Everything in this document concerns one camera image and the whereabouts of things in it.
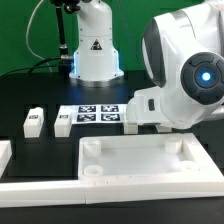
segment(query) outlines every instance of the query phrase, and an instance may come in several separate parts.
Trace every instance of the label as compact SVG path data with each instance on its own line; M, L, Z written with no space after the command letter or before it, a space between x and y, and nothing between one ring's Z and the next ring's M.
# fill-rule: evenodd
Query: label
M91 50L94 50L94 51L103 50L97 39L95 40L93 46L91 47Z

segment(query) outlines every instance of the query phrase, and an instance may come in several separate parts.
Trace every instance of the white box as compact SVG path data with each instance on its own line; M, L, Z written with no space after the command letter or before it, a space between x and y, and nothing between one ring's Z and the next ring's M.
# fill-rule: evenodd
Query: white box
M44 122L44 111L37 107L30 109L23 125L25 138L38 138Z
M69 137L72 128L72 110L59 110L57 119L54 123L55 137Z

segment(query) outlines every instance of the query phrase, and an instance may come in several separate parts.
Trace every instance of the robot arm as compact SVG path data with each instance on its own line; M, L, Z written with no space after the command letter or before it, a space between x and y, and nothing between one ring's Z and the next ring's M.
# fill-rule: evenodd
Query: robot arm
M157 87L135 92L127 106L128 122L186 129L222 104L218 15L218 7L201 4L153 18L142 51Z

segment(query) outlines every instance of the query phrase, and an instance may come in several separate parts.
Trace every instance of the qr code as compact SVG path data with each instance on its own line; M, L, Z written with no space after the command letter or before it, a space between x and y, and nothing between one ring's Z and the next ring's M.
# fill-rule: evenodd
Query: qr code
M101 114L101 120L102 121L120 121L120 115L119 114Z
M114 106L101 106L101 112L119 112L119 107L117 105Z
M80 106L79 113L93 113L96 112L96 106Z
M78 115L77 117L77 122L90 122L90 121L96 121L95 114Z

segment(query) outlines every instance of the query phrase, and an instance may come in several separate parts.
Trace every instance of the black table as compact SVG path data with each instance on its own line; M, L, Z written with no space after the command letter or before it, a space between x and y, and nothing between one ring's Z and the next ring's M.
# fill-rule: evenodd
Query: black table
M11 74L0 78L0 140L13 155L0 183L77 179L81 137L123 135L121 124L73 125L69 138L54 137L60 105L126 104L136 90L152 87L145 72L126 72L107 88L75 86L58 73ZM44 108L40 138L25 139L23 123L31 108ZM224 121L202 122L190 130L224 171ZM139 127L139 134L157 133ZM0 223L224 223L224 198L196 198L95 205L2 208Z

